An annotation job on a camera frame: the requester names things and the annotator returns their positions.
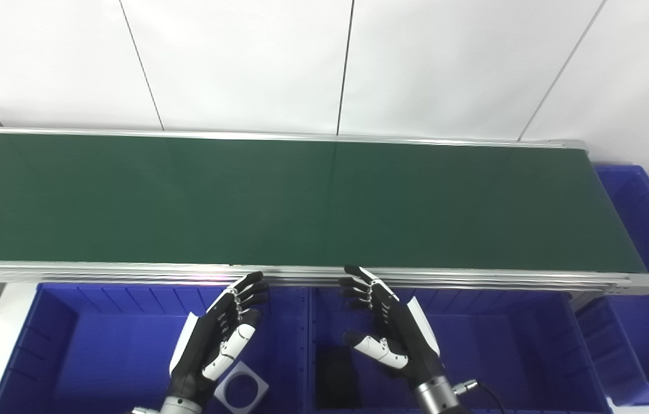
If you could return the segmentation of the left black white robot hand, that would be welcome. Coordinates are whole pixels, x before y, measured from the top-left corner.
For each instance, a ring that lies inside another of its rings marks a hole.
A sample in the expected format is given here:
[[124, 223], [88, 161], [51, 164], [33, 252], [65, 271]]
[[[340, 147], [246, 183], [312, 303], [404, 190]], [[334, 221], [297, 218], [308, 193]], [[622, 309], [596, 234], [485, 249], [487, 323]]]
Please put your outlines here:
[[266, 303], [269, 285], [256, 271], [231, 283], [203, 316], [188, 315], [170, 362], [170, 382], [162, 409], [201, 413], [222, 375], [246, 348]]

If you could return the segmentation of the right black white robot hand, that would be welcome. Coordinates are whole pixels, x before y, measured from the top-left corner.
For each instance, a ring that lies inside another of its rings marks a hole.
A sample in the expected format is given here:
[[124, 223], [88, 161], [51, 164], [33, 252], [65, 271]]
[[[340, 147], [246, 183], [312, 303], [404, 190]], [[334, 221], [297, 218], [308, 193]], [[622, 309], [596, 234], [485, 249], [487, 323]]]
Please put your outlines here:
[[351, 264], [343, 269], [341, 295], [350, 299], [350, 309], [369, 312], [375, 329], [373, 334], [348, 329], [342, 335], [345, 344], [393, 370], [412, 390], [445, 379], [437, 338], [417, 298], [404, 303], [369, 270]]

